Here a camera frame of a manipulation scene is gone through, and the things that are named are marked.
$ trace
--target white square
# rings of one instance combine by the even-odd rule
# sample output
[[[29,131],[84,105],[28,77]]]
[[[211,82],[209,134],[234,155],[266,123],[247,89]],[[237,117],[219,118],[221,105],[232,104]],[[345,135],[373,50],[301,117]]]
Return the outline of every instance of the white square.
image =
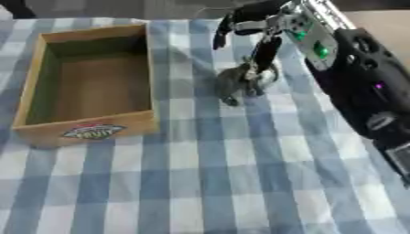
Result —
[[[26,42],[5,42],[0,50],[0,57],[18,57],[25,46]]]
[[[263,195],[232,196],[232,200],[238,229],[269,227]]]
[[[170,169],[195,169],[200,166],[196,142],[172,143],[169,145]]]
[[[214,35],[212,33],[210,33],[210,43],[213,43],[213,37],[214,37]],[[218,50],[212,50],[212,51],[216,51],[216,52],[218,52],[218,51],[223,52],[223,50],[233,51],[232,37],[238,37],[238,36],[234,35],[233,33],[230,33],[230,34],[226,35],[226,37],[225,37],[225,47],[219,48]]]
[[[29,30],[31,31],[36,24],[36,19],[17,20],[14,24],[14,30]]]
[[[366,185],[354,187],[361,210],[366,219],[395,218],[394,208],[384,186]]]
[[[266,89],[266,93],[269,95],[270,93],[272,94],[288,94],[291,92],[289,84],[287,83],[285,77],[284,77],[284,72],[283,72],[283,67],[281,61],[276,58],[274,60],[274,64],[277,68],[278,71],[278,80],[271,86]]]
[[[11,72],[0,72],[0,90],[4,90],[11,77]]]
[[[141,137],[124,137],[115,141],[112,172],[140,172],[143,158]]]
[[[291,94],[267,94],[273,113],[297,112],[297,106]]]
[[[313,160],[304,136],[280,136],[279,143],[286,162],[292,163]]]
[[[172,33],[172,28],[170,28],[169,45],[172,47],[172,49],[189,50],[190,49],[189,32],[187,31],[187,33],[185,34]]]
[[[203,231],[202,200],[200,198],[172,199],[170,204],[171,233]]]
[[[53,176],[81,174],[86,154],[86,144],[61,147],[57,151],[57,161],[51,174]]]
[[[259,41],[261,41],[262,35],[261,34],[252,34],[252,35],[249,36],[249,38],[251,40],[252,45],[255,47],[259,43]]]
[[[303,224],[334,222],[331,208],[322,190],[297,190],[294,195]]]
[[[94,27],[107,27],[113,25],[113,18],[94,18],[92,20]]]
[[[73,18],[56,18],[54,20],[54,28],[71,28],[73,24]]]
[[[105,211],[104,233],[135,233],[138,225],[138,202],[108,203]]]
[[[250,139],[225,140],[228,166],[256,165],[254,146]]]
[[[147,23],[149,23],[149,21],[144,20],[144,19],[139,19],[139,18],[132,18],[131,23],[133,23],[133,24],[147,24]]]
[[[174,61],[171,57],[169,58],[169,77],[171,80],[173,79],[186,79],[192,80],[192,62],[188,58],[190,58],[189,54],[186,54],[187,60],[185,61]]]
[[[181,79],[172,80],[169,82],[169,96],[170,99],[194,99],[194,89],[193,89],[192,79]]]
[[[15,42],[24,42],[27,41],[28,37],[30,37],[32,30],[30,29],[23,29],[23,30],[13,30],[9,37],[9,41]]]
[[[241,96],[236,96],[236,100],[241,103],[240,106],[228,106],[220,101],[220,116],[223,117],[246,117],[246,108],[243,105],[243,98]]]
[[[314,93],[314,95],[315,95],[316,100],[318,101],[318,104],[320,105],[320,109],[323,112],[335,110],[335,107],[331,103],[330,98],[326,93],[320,92],[320,93]]]
[[[70,233],[75,205],[64,207],[43,207],[38,222],[38,233]]]
[[[343,116],[337,110],[330,110],[323,112],[326,124],[331,133],[357,133],[351,128],[348,122],[343,118]]]
[[[343,163],[354,186],[381,183],[380,175],[374,168],[370,158],[345,159]]]
[[[216,70],[216,74],[220,74],[226,69],[235,68],[236,66],[238,66],[238,64],[232,58],[232,60],[228,60],[228,61],[227,60],[218,61],[213,66],[214,66],[214,69]]]
[[[272,112],[275,128],[279,136],[295,135],[303,136],[304,130],[300,125],[297,113],[275,113]]]
[[[2,209],[0,210],[0,231],[4,232],[5,226],[7,225],[8,218],[10,217],[10,209]]]
[[[0,5],[0,20],[12,19],[13,14],[7,11],[2,5]]]
[[[169,100],[169,117],[171,120],[195,119],[195,101],[193,99]]]
[[[29,149],[23,144],[7,143],[0,156],[0,179],[19,179],[26,170]]]
[[[80,190],[80,176],[51,176],[46,194],[46,207],[74,204]]]
[[[302,64],[302,69],[305,71],[304,73],[307,74],[306,78],[307,81],[310,85],[310,87],[313,90],[313,93],[317,93],[317,94],[325,94],[323,92],[323,90],[320,88],[320,86],[318,85],[318,83],[316,82],[315,78],[312,75],[312,72],[310,72],[310,70],[308,69],[308,67],[306,66],[305,63],[305,55],[302,55],[299,51],[298,51],[298,57],[299,57],[299,62]]]
[[[338,148],[340,158],[343,160],[364,158],[369,154],[361,137],[356,133],[332,133],[330,136]]]

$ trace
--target gingham tablecloth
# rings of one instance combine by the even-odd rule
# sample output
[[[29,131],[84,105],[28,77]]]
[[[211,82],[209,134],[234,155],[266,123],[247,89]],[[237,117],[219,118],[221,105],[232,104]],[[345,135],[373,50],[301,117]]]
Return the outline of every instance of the gingham tablecloth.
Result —
[[[10,132],[38,33],[131,22],[0,22],[2,233],[408,233],[409,192],[287,38],[279,81],[231,108],[212,80],[258,36],[212,51],[218,21],[152,21],[159,133],[39,150]]]

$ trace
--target cable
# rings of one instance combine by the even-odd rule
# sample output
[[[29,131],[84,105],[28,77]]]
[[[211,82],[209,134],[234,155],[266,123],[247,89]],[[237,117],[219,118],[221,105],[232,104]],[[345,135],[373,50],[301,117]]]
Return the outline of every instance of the cable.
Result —
[[[229,10],[229,9],[234,9],[234,8],[239,8],[241,6],[247,5],[247,4],[253,4],[255,2],[260,2],[260,0],[251,0],[245,3],[238,3],[236,0],[231,0],[232,6],[226,6],[226,7],[203,7],[197,13],[194,15],[194,19],[198,18],[198,16],[206,10]]]
[[[234,9],[236,7],[237,7],[236,5],[227,6],[227,7],[203,7],[199,11],[197,11],[197,13],[195,13],[193,18],[194,19],[198,18],[198,16],[206,10],[229,10],[229,9]]]

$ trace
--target box label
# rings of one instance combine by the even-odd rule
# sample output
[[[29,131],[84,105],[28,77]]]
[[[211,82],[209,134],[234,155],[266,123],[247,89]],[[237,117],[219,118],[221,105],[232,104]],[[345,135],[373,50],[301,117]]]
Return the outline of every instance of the box label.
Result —
[[[118,125],[87,123],[77,125],[75,128],[65,132],[62,136],[85,140],[103,140],[123,129],[125,129],[125,127]]]

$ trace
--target blue stripe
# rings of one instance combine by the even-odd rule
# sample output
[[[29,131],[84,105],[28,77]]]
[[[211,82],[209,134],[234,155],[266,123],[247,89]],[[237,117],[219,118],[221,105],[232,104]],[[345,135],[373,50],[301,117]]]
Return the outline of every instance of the blue stripe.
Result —
[[[340,233],[360,233],[373,234],[374,232],[369,228],[369,224],[365,219],[358,219],[349,222],[338,222]]]
[[[232,46],[234,59],[238,64],[243,62],[243,56],[249,56],[254,49],[249,37],[233,37]],[[279,136],[269,101],[265,96],[245,99],[245,109],[270,227],[273,233],[294,233],[288,231],[300,230],[300,219],[286,168],[282,163]]]
[[[13,31],[15,26],[15,20],[2,20],[0,21],[0,48],[9,39],[10,32]]]
[[[34,46],[38,40],[39,33],[48,33],[53,27],[53,21],[48,20],[39,20],[34,25],[34,29],[31,31],[27,38],[24,38],[26,41],[25,47],[22,54],[18,58],[4,58],[6,66],[2,67],[0,65],[0,70],[9,71],[11,68],[12,74],[5,89],[0,92],[0,129],[9,128],[14,120],[15,113],[17,111],[17,105],[20,100],[21,90],[24,86],[24,81],[26,80],[27,71],[31,64],[31,59],[33,57]],[[0,138],[7,139],[8,133],[1,131]]]
[[[145,135],[137,233],[168,233],[170,230],[169,188],[169,30],[167,21],[149,24],[149,44],[154,72],[154,102],[160,118],[158,133]]]
[[[340,159],[338,149],[329,135],[326,118],[321,111],[317,100],[313,95],[312,87],[309,84],[308,74],[298,60],[295,60],[297,48],[286,38],[282,49],[278,52],[278,57],[282,62],[283,72],[290,88],[292,99],[297,106],[299,122],[305,133],[308,147],[314,157],[316,172],[319,175],[324,192],[330,204],[335,204],[338,196],[328,192],[328,187],[342,186],[344,193],[354,194],[351,181]],[[359,212],[364,219],[359,202],[356,197],[351,198],[352,209]],[[332,216],[339,224],[340,217]]]
[[[200,186],[205,231],[224,233],[236,227],[223,129],[219,117],[219,100],[213,88],[216,72],[210,45],[212,32],[209,31],[208,24],[200,20],[189,22],[195,115],[196,119],[198,118],[196,129],[201,166]]]
[[[328,201],[331,204],[333,217],[338,224],[363,219],[361,207],[357,203],[356,194],[354,191],[349,191],[345,188],[328,188],[326,189],[326,193],[328,195]]]
[[[109,199],[114,140],[88,144],[72,233],[102,233]]]
[[[36,232],[49,186],[50,168],[55,164],[55,151],[44,153],[48,154],[51,160],[43,167],[45,173],[36,176],[29,176],[29,174],[41,171],[39,167],[42,165],[33,164],[32,157],[36,157],[33,150],[28,153],[25,175],[17,191],[5,233]]]
[[[391,199],[397,219],[402,226],[410,233],[409,216],[410,207],[404,206],[403,201],[408,198],[408,191],[404,188],[403,182],[398,174],[387,164],[383,156],[376,150],[372,143],[363,139],[366,151],[369,153],[369,160],[375,171],[379,174],[381,182],[389,199]]]

